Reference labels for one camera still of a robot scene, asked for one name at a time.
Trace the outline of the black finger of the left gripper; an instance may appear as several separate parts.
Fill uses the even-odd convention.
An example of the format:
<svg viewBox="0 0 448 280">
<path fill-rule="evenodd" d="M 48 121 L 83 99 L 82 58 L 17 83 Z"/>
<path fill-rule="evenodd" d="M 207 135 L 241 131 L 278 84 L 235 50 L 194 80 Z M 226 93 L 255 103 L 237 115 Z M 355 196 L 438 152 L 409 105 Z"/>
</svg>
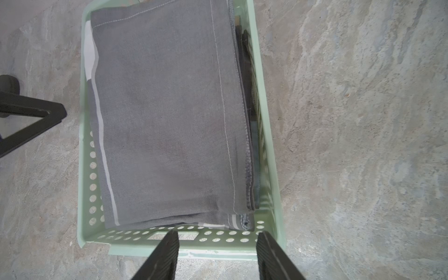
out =
<svg viewBox="0 0 448 280">
<path fill-rule="evenodd" d="M 1 117 L 10 115 L 36 117 L 40 120 L 1 138 L 1 157 L 61 123 L 67 117 L 67 111 L 60 103 L 21 96 L 18 79 L 11 75 L 1 75 Z"/>
</svg>

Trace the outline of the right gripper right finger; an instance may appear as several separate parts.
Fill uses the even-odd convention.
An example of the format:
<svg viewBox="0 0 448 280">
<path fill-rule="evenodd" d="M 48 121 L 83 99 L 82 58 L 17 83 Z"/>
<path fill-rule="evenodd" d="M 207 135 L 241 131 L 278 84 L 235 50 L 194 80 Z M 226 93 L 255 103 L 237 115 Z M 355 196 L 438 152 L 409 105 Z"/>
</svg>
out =
<svg viewBox="0 0 448 280">
<path fill-rule="evenodd" d="M 259 233 L 256 251 L 261 280 L 305 280 L 269 232 Z"/>
</svg>

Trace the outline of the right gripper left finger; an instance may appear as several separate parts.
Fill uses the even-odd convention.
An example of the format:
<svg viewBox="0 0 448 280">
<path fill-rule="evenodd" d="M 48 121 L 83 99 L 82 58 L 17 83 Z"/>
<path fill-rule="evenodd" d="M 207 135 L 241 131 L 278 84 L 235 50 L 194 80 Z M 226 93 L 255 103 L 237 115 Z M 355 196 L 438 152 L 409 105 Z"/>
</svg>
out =
<svg viewBox="0 0 448 280">
<path fill-rule="evenodd" d="M 174 280 L 179 247 L 178 232 L 169 231 L 132 280 Z"/>
</svg>

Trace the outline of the mint green plastic basket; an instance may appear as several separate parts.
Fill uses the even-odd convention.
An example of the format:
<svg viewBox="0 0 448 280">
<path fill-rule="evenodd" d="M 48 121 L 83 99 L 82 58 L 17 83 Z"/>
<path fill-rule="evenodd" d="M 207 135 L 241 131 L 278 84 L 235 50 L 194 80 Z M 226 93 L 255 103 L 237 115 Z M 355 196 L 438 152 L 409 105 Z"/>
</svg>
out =
<svg viewBox="0 0 448 280">
<path fill-rule="evenodd" d="M 178 256 L 181 259 L 257 260 L 256 243 L 260 232 L 269 232 L 280 247 L 286 246 L 285 226 L 278 185 L 266 87 L 263 77 L 258 28 L 253 1 L 235 1 L 234 14 L 248 31 L 252 61 L 253 99 L 259 126 L 260 207 L 254 214 L 252 232 L 220 230 L 212 227 L 180 225 Z M 96 172 L 96 153 L 91 133 L 85 73 L 80 75 L 78 243 L 108 246 L 113 256 L 148 257 L 168 232 L 168 227 L 122 231 L 106 229 L 103 204 Z"/>
</svg>

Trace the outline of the plain grey pillowcase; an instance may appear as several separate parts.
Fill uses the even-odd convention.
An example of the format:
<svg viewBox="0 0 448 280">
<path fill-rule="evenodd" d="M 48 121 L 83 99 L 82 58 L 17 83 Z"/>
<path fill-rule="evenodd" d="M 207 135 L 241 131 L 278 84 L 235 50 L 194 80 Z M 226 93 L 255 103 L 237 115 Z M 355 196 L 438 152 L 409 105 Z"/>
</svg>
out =
<svg viewBox="0 0 448 280">
<path fill-rule="evenodd" d="M 253 155 L 232 1 L 148 1 L 85 23 L 107 229 L 254 229 Z"/>
</svg>

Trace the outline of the dark grey checked pillowcase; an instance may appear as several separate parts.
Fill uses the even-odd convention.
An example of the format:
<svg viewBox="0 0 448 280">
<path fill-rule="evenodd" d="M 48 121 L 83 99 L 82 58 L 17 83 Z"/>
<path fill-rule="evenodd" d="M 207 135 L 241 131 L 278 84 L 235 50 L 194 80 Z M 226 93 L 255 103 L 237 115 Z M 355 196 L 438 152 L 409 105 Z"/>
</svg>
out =
<svg viewBox="0 0 448 280">
<path fill-rule="evenodd" d="M 254 166 L 254 175 L 253 175 L 254 206 L 255 209 L 259 209 L 260 207 L 259 129 L 256 120 L 256 110 L 253 100 L 253 85 L 252 85 L 253 74 L 252 74 L 252 59 L 250 57 L 250 48 L 249 48 L 249 33 L 247 30 L 243 30 L 243 28 L 240 25 L 235 27 L 235 32 L 238 46 L 240 74 L 243 84 L 243 91 L 245 94 L 245 103 L 251 132 L 253 166 Z"/>
</svg>

